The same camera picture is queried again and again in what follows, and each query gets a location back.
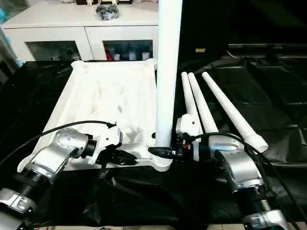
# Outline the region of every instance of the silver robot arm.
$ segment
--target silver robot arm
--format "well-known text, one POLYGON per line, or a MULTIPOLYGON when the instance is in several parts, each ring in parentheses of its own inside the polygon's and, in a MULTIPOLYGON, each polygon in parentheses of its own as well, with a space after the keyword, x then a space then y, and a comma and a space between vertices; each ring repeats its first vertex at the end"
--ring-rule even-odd
POLYGON ((108 161, 123 164, 123 157, 117 159, 113 155, 115 148, 119 147, 122 141, 118 127, 105 130, 104 137, 107 141, 97 142, 90 135, 72 128, 59 130, 53 141, 42 148, 23 171, 13 177, 7 187, 0 190, 0 229, 27 229, 23 218, 35 210, 37 203, 63 171, 69 158, 88 157, 105 165, 108 161), (98 147, 100 154, 94 154, 98 147))
MULTIPOLYGON (((218 99, 219 103, 233 121, 246 143, 252 145, 258 151, 265 151, 267 143, 256 134, 240 112, 229 101, 222 90, 206 72, 202 77, 218 99)), ((200 87, 193 73, 182 73, 183 89, 188 114, 193 120, 190 130, 199 129, 202 134, 200 120, 207 133, 218 132, 209 107, 202 95, 200 87), (196 112, 196 106, 200 113, 200 119, 196 112)), ((191 145, 193 152, 201 151, 199 146, 191 145)), ((237 140, 227 136, 209 136, 210 157, 218 160, 225 171, 228 185, 236 198, 237 204, 244 216, 242 222, 246 229, 276 229, 289 230, 289 226, 282 212, 278 209, 273 194, 267 188, 258 168, 252 158, 245 152, 244 146, 237 140)))

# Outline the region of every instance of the white pole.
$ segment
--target white pole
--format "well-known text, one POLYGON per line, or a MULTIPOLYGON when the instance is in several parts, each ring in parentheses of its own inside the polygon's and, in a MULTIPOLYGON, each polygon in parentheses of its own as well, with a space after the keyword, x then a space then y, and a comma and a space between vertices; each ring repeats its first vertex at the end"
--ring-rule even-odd
POLYGON ((196 104, 194 101, 192 89, 190 86, 190 82, 188 79, 188 74, 186 72, 181 73, 182 85, 183 85, 183 92, 184 92, 184 99, 186 102, 187 113, 191 115, 193 120, 195 121, 197 127, 199 128, 198 134, 203 134, 201 128, 200 118, 198 117, 196 104))
POLYGON ((159 1, 156 146, 172 136, 182 0, 159 1))
POLYGON ((205 79, 211 91, 214 93, 215 97, 224 108, 231 121, 234 123, 244 141, 260 152, 267 150, 269 146, 265 140, 253 130, 253 128, 231 103, 211 76, 207 72, 203 72, 202 77, 205 79))
POLYGON ((201 93, 201 89, 196 81, 196 78, 193 73, 188 74, 188 78, 193 90, 195 101, 198 107, 198 110, 201 115, 201 121, 206 133, 218 132, 219 130, 216 127, 212 114, 209 110, 209 107, 206 103, 205 98, 201 93))

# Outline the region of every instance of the black cloth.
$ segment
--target black cloth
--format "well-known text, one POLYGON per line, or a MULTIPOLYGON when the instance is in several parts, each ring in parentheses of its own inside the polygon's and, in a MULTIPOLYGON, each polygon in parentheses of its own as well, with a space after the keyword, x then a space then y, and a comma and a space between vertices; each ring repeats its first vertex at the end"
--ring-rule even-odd
MULTIPOLYGON (((204 67, 181 65, 174 121, 186 112, 180 72, 193 71, 220 131, 237 134, 201 78, 208 71, 236 108, 269 144, 265 155, 307 211, 307 61, 227 60, 204 67)), ((42 132, 71 74, 70 63, 27 62, 0 90, 0 160, 42 132)), ((0 168, 4 187, 30 144, 0 168)), ((284 207, 302 220, 270 170, 267 174, 284 207)), ((174 162, 167 172, 151 167, 62 172, 28 224, 32 226, 174 225, 238 223, 241 213, 212 163, 174 162)))

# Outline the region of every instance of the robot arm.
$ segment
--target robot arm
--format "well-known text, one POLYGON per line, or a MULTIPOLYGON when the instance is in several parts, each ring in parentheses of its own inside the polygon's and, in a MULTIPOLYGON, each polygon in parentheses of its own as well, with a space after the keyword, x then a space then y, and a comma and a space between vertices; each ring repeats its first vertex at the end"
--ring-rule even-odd
POLYGON ((136 164, 134 156, 115 152, 121 141, 122 134, 117 126, 105 130, 99 140, 72 128, 59 130, 53 141, 42 148, 7 187, 0 190, 0 229, 26 229, 23 218, 35 210, 69 158, 88 157, 89 162, 96 161, 106 166, 107 162, 123 165, 126 163, 123 159, 129 155, 128 162, 136 164))

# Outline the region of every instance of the item on shelf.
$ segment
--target item on shelf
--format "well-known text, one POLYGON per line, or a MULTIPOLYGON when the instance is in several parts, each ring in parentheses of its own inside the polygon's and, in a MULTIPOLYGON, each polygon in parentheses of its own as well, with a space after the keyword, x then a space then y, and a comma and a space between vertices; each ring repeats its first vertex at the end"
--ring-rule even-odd
POLYGON ((142 60, 143 61, 146 61, 149 58, 150 58, 150 53, 149 52, 143 52, 142 53, 142 60))
POLYGON ((129 54, 128 54, 128 57, 129 57, 129 61, 136 61, 137 60, 136 53, 134 51, 130 51, 129 54))
POLYGON ((73 3, 75 0, 61 0, 62 3, 73 3))
POLYGON ((81 60, 81 57, 80 57, 80 54, 78 52, 74 52, 72 55, 71 55, 71 59, 73 61, 79 61, 81 60))
POLYGON ((120 60, 120 55, 119 54, 115 54, 113 56, 113 58, 114 58, 114 60, 118 61, 118 60, 120 60))
POLYGON ((93 1, 93 0, 86 0, 86 2, 87 2, 87 5, 88 5, 88 6, 91 6, 91 5, 93 4, 94 1, 93 1))
POLYGON ((158 3, 159 0, 135 0, 137 3, 142 3, 142 2, 146 2, 146 1, 149 1, 149 2, 153 2, 153 3, 158 3))
POLYGON ((119 9, 116 5, 98 5, 96 8, 96 13, 104 21, 119 17, 119 9))
MULTIPOLYGON (((76 0, 77 5, 87 5, 87 0, 76 0)), ((98 0, 93 0, 92 5, 96 5, 98 0)))

